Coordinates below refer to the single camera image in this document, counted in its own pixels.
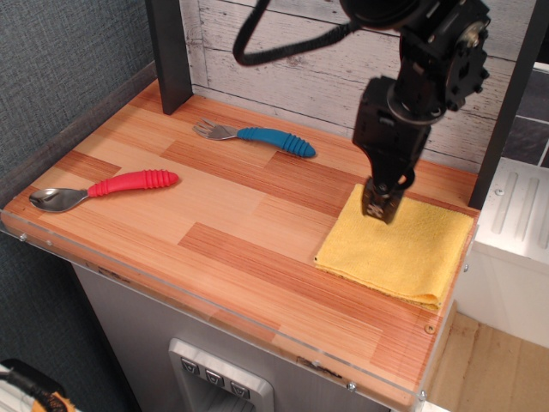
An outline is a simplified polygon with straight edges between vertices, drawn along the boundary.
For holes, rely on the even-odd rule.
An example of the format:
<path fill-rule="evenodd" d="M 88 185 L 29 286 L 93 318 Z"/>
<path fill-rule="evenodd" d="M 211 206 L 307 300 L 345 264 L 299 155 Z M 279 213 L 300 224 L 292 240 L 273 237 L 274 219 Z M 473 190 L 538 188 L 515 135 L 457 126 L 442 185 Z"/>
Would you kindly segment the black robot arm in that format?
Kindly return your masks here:
<path fill-rule="evenodd" d="M 478 94 L 489 73 L 483 49 L 489 9 L 481 1 L 344 1 L 351 22 L 395 30 L 400 70 L 370 79 L 362 95 L 353 144 L 367 156 L 371 176 L 363 215 L 390 224 L 433 124 Z"/>

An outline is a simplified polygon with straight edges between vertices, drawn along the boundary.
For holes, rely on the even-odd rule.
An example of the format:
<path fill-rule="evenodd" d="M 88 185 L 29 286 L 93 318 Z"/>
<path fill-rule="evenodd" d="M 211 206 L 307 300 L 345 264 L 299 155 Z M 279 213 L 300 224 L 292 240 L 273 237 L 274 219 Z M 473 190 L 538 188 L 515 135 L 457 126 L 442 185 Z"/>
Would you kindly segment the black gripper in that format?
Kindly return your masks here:
<path fill-rule="evenodd" d="M 353 144 L 367 156 L 371 176 L 362 195 L 362 214 L 390 224 L 415 180 L 415 166 L 444 114 L 433 81 L 372 78 L 362 95 Z"/>

